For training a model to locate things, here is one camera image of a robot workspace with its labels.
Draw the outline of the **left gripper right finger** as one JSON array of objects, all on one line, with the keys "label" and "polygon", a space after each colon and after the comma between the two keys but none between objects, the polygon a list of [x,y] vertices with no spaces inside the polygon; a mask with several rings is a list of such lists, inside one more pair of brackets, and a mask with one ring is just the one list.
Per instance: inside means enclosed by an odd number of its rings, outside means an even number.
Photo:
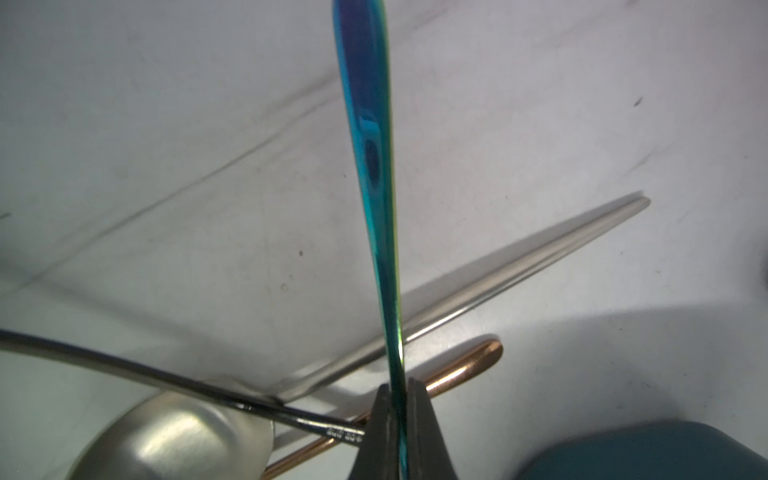
[{"label": "left gripper right finger", "polygon": [[407,478],[457,480],[425,384],[410,378],[407,395]]}]

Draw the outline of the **blue teal iridescent spoon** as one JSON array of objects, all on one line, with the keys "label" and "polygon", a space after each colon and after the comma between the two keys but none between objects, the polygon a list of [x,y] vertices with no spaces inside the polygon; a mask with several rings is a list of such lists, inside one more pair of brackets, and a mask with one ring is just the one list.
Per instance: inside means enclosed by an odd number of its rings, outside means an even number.
[{"label": "blue teal iridescent spoon", "polygon": [[398,270],[389,42],[384,3],[332,3],[336,51],[378,289],[398,477],[407,479],[406,376]]}]

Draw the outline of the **black spoon pile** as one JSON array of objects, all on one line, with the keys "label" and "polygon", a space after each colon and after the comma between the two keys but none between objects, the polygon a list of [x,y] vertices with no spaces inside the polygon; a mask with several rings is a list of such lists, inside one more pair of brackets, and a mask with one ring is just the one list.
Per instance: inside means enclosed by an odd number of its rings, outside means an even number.
[{"label": "black spoon pile", "polygon": [[278,405],[250,394],[38,336],[2,330],[1,349],[172,391],[350,445],[361,444],[365,435],[364,428],[355,422]]}]

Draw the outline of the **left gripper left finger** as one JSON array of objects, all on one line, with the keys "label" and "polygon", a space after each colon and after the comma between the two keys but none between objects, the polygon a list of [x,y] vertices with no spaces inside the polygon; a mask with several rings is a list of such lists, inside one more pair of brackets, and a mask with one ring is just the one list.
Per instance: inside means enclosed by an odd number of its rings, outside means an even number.
[{"label": "left gripper left finger", "polygon": [[398,480],[399,431],[390,387],[379,387],[349,480]]}]

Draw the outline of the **teal plastic storage box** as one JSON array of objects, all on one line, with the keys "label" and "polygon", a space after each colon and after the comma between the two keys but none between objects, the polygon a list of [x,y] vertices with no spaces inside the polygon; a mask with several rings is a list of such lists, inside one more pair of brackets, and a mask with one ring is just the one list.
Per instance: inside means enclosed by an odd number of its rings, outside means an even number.
[{"label": "teal plastic storage box", "polygon": [[562,442],[519,479],[765,479],[767,459],[699,422],[662,421]]}]

